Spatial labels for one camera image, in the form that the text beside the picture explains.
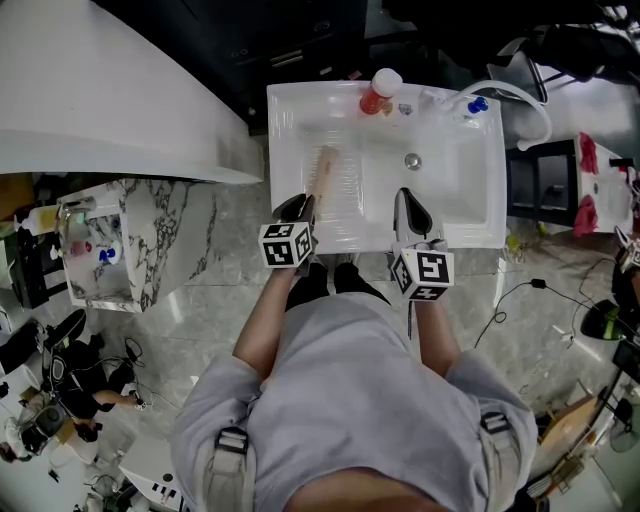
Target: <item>red cloth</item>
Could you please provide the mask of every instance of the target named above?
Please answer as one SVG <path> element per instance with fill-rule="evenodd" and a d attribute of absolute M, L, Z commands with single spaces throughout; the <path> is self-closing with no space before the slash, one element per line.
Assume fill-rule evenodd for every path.
<path fill-rule="evenodd" d="M 580 170 L 591 174 L 598 174 L 598 157 L 596 156 L 596 143 L 586 133 L 580 132 Z"/>
<path fill-rule="evenodd" d="M 580 201 L 578 214 L 573 223 L 574 236 L 588 235 L 593 233 L 598 227 L 598 214 L 596 213 L 596 204 L 593 197 L 586 195 Z"/>

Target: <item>marble countertop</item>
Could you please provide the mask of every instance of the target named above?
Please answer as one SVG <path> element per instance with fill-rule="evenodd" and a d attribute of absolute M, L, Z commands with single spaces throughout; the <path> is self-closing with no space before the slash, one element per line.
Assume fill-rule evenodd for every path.
<path fill-rule="evenodd" d="M 122 179 L 59 202 L 87 197 L 96 201 L 85 216 L 88 241 L 100 248 L 119 240 L 123 257 L 111 265 L 97 254 L 65 255 L 73 304 L 142 312 L 206 268 L 216 218 L 211 185 Z"/>

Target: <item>gray t-shirt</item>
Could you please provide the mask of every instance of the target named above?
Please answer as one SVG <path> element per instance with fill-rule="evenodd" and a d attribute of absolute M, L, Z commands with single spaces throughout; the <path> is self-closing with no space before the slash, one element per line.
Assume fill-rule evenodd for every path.
<path fill-rule="evenodd" d="M 241 423 L 249 405 L 257 511 L 283 510 L 305 483 L 357 467 L 413 485 L 450 510 L 480 512 L 489 488 L 481 408 L 503 412 L 514 429 L 519 487 L 536 446 L 530 410 L 477 352 L 465 352 L 441 378 L 410 355 L 393 310 L 362 293 L 290 310 L 263 383 L 244 362 L 214 358 L 171 438 L 174 469 L 192 502 L 218 431 Z"/>

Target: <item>backpack strap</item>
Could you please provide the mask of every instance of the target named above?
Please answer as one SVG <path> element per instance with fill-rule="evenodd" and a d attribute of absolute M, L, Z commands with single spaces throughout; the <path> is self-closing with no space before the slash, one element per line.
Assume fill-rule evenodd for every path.
<path fill-rule="evenodd" d="M 223 428 L 216 439 L 206 512 L 252 512 L 256 455 L 247 433 Z"/>
<path fill-rule="evenodd" d="M 507 417 L 488 411 L 480 421 L 480 442 L 489 479 L 487 512 L 502 512 L 513 503 L 520 474 L 520 447 Z"/>

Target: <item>blue knob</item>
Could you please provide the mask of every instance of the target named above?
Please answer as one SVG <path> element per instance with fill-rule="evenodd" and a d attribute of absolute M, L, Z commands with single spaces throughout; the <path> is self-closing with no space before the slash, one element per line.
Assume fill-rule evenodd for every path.
<path fill-rule="evenodd" d="M 487 100 L 485 100 L 482 96 L 477 97 L 473 100 L 469 105 L 467 105 L 469 112 L 472 114 L 477 114 L 478 112 L 486 112 L 489 110 L 489 104 Z"/>
<path fill-rule="evenodd" d="M 109 258 L 113 258 L 115 255 L 116 255 L 115 249 L 107 249 L 106 251 L 102 249 L 100 251 L 100 255 L 98 256 L 98 259 L 100 261 L 109 261 Z"/>

